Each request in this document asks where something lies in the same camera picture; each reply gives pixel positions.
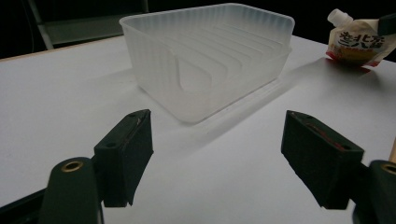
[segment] dark background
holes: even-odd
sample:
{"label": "dark background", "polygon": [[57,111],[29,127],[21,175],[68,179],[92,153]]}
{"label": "dark background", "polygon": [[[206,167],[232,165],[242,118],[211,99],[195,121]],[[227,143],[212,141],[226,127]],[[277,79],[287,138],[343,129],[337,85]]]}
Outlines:
{"label": "dark background", "polygon": [[[61,21],[140,11],[140,0],[35,0],[43,21]],[[148,0],[150,12],[228,3],[221,0]],[[327,21],[335,9],[354,19],[377,19],[396,12],[393,1],[233,1],[294,18],[293,34],[323,44],[333,28]],[[0,59],[45,50],[27,0],[0,0]],[[396,52],[386,60],[396,62]]]}

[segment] wooden stick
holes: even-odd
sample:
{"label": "wooden stick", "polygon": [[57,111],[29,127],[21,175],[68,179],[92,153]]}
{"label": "wooden stick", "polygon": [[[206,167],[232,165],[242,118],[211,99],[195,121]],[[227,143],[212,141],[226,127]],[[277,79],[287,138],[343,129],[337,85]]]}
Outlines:
{"label": "wooden stick", "polygon": [[395,141],[393,142],[392,151],[390,152],[389,161],[396,163],[396,137]]}

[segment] translucent plastic basket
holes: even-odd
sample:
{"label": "translucent plastic basket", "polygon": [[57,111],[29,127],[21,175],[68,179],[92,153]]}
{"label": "translucent plastic basket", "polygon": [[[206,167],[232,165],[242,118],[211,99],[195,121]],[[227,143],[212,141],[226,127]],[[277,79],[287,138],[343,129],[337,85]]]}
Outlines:
{"label": "translucent plastic basket", "polygon": [[277,78],[294,28],[291,17],[240,4],[136,15],[120,24],[138,85],[188,122]]}

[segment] white table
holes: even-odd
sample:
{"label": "white table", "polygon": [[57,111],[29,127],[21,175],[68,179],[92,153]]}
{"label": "white table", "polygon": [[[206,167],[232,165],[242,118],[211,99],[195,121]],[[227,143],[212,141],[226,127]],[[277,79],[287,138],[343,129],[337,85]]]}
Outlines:
{"label": "white table", "polygon": [[0,62],[0,206],[43,189],[50,170],[93,147],[125,115],[152,111],[154,155],[127,208],[105,222],[352,223],[320,208],[280,153],[286,111],[320,119],[387,160],[396,135],[396,63],[345,69],[327,46],[293,36],[279,76],[198,124],[137,87],[123,37]]}

